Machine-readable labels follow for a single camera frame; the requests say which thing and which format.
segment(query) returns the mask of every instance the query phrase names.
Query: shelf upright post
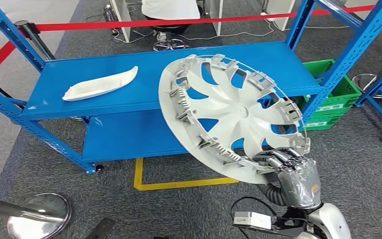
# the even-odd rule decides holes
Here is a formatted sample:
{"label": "shelf upright post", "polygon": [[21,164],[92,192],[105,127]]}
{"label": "shelf upright post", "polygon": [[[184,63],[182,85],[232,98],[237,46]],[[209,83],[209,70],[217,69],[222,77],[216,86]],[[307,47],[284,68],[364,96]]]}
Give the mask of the shelf upright post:
{"label": "shelf upright post", "polygon": [[302,0],[299,6],[298,13],[295,19],[292,21],[292,26],[290,27],[289,33],[286,37],[286,44],[293,51],[296,48],[296,44],[301,38],[304,32],[305,26],[311,16],[312,10],[314,9],[314,0]]}
{"label": "shelf upright post", "polygon": [[87,173],[95,173],[96,167],[93,163],[85,163],[82,156],[72,150],[68,145],[51,134],[47,129],[36,121],[24,120],[19,115],[22,110],[14,105],[7,97],[0,94],[0,112],[7,116],[13,123],[22,126],[26,131],[32,133],[51,148],[64,155]]}
{"label": "shelf upright post", "polygon": [[[43,70],[45,61],[27,42],[24,36],[12,24],[4,12],[0,9],[0,30],[16,46],[30,63],[39,71]],[[16,105],[17,100],[6,97],[0,93],[0,112],[7,116],[13,123],[22,126],[28,132],[34,134],[51,148],[64,155],[87,173],[95,173],[96,167],[93,163],[85,163],[82,156],[72,150],[68,145],[51,134],[35,120],[25,120],[20,117],[22,109]]]}
{"label": "shelf upright post", "polygon": [[382,30],[382,0],[379,0],[361,26],[355,29],[354,36],[349,40],[344,50],[338,56],[330,70],[322,77],[323,90],[308,101],[302,109],[304,121],[307,121],[320,104],[332,92],[344,75],[357,62],[362,53]]}
{"label": "shelf upright post", "polygon": [[36,50],[27,42],[24,36],[12,24],[11,20],[0,9],[0,30],[20,50],[28,61],[39,71],[43,70],[45,61],[40,57]]}

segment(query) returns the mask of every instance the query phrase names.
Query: electrical cable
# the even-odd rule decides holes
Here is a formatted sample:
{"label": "electrical cable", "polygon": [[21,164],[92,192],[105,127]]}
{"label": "electrical cable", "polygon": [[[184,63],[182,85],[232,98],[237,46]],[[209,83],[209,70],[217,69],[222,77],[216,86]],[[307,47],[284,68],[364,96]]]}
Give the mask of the electrical cable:
{"label": "electrical cable", "polygon": [[270,33],[274,32],[275,30],[272,28],[271,26],[271,23],[267,20],[265,20],[267,22],[267,24],[269,24],[269,29],[270,31],[263,34],[263,35],[257,35],[257,34],[253,34],[253,33],[249,33],[249,32],[240,32],[240,33],[236,33],[236,34],[231,34],[231,35],[219,35],[219,36],[212,36],[212,37],[209,37],[209,38],[187,38],[186,36],[184,35],[181,35],[181,34],[175,34],[177,36],[180,36],[188,41],[193,41],[193,40],[211,40],[211,39],[214,39],[214,38],[218,38],[218,37],[229,37],[229,36],[238,36],[238,35],[242,35],[242,34],[246,34],[246,35],[251,35],[251,36],[257,36],[257,37],[264,37],[264,36],[267,36],[269,35]]}
{"label": "electrical cable", "polygon": [[136,31],[136,30],[133,30],[132,32],[135,32],[135,33],[137,33],[138,35],[141,35],[141,37],[139,37],[139,38],[137,38],[137,39],[135,39],[135,40],[133,40],[133,41],[126,42],[125,40],[122,40],[122,39],[119,39],[119,38],[118,38],[119,35],[121,34],[120,31],[119,31],[118,29],[114,28],[113,30],[116,31],[116,36],[114,37],[115,40],[121,41],[121,42],[123,42],[123,43],[128,43],[128,44],[129,44],[129,43],[134,43],[134,42],[136,42],[136,41],[139,41],[139,40],[141,40],[141,39],[144,39],[144,38],[146,38],[147,36],[150,36],[151,34],[153,34],[153,32],[150,32],[149,34],[143,34],[143,33],[141,33],[141,32],[138,32],[138,31]]}
{"label": "electrical cable", "polygon": [[[272,21],[272,23],[273,23],[273,25],[278,30],[281,30],[279,28],[279,26],[274,21]],[[327,26],[327,27],[322,27],[322,26],[306,26],[305,28],[311,28],[311,29],[341,29],[341,28],[350,28],[350,26]]]}
{"label": "electrical cable", "polygon": [[129,13],[132,13],[132,12],[134,12],[134,11],[136,11],[137,9],[134,7],[134,6],[128,6],[128,12]]}
{"label": "electrical cable", "polygon": [[[239,203],[240,201],[242,201],[242,200],[244,200],[244,199],[252,199],[252,200],[255,200],[255,201],[257,201],[257,202],[263,204],[264,206],[266,206],[266,207],[270,210],[270,212],[273,214],[273,216],[277,217],[278,214],[275,212],[275,210],[274,210],[269,204],[267,204],[266,202],[262,201],[261,199],[258,199],[258,198],[255,198],[255,197],[249,197],[249,196],[246,196],[246,197],[242,197],[242,198],[236,200],[236,201],[232,204],[232,206],[230,207],[230,216],[231,216],[232,220],[233,220],[233,208],[235,207],[235,205],[236,205],[237,203]],[[244,235],[244,237],[245,237],[246,239],[250,239],[250,237],[245,233],[245,231],[244,231],[242,228],[238,228],[238,229],[242,232],[242,234]]]}
{"label": "electrical cable", "polygon": [[[87,21],[87,20],[90,19],[90,18],[98,17],[98,16],[100,16],[100,18],[97,19],[97,20],[95,20],[95,21]],[[84,21],[86,21],[86,22],[97,22],[97,21],[100,21],[103,17],[104,17],[104,14],[99,14],[99,15],[94,15],[94,16],[88,16],[88,17],[86,17],[86,19],[85,19]]]}
{"label": "electrical cable", "polygon": [[289,221],[289,220],[301,220],[301,221],[304,221],[306,223],[309,224],[309,222],[307,221],[307,219],[304,219],[304,218],[283,218],[283,217],[276,217],[276,219],[285,219],[285,222],[286,221]]}

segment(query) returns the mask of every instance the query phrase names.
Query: sneaker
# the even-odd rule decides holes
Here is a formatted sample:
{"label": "sneaker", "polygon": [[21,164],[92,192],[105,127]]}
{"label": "sneaker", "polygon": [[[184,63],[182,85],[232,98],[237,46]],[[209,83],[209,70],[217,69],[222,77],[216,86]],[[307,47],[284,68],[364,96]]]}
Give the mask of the sneaker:
{"label": "sneaker", "polygon": [[166,33],[165,32],[157,32],[156,38],[158,41],[166,40]]}

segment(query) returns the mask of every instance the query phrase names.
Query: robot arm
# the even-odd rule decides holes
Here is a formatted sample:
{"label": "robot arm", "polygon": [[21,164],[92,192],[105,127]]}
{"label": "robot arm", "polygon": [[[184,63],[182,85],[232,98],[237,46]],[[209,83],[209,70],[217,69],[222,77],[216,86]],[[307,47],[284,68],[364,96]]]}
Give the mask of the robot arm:
{"label": "robot arm", "polygon": [[[315,160],[302,156],[292,148],[264,151],[253,160],[267,162],[276,169],[281,187],[273,184],[257,186],[272,203],[287,206],[287,212],[281,217],[236,212],[234,226],[297,239],[351,238],[340,210],[320,200],[320,180]],[[293,225],[288,225],[288,221],[293,221]]]}

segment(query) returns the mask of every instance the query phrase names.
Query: office chair base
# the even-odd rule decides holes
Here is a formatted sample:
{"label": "office chair base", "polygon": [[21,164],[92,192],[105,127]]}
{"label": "office chair base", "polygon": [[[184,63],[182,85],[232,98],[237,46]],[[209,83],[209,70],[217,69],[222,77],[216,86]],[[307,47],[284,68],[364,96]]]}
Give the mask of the office chair base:
{"label": "office chair base", "polygon": [[7,229],[14,239],[51,238],[62,231],[71,218],[71,205],[64,197],[54,193],[36,195],[22,202],[20,206],[39,212],[51,213],[62,220],[60,222],[46,223],[21,217],[9,217]]}
{"label": "office chair base", "polygon": [[154,43],[153,50],[155,51],[166,51],[166,50],[176,50],[188,48],[184,41],[179,39],[165,39]]}

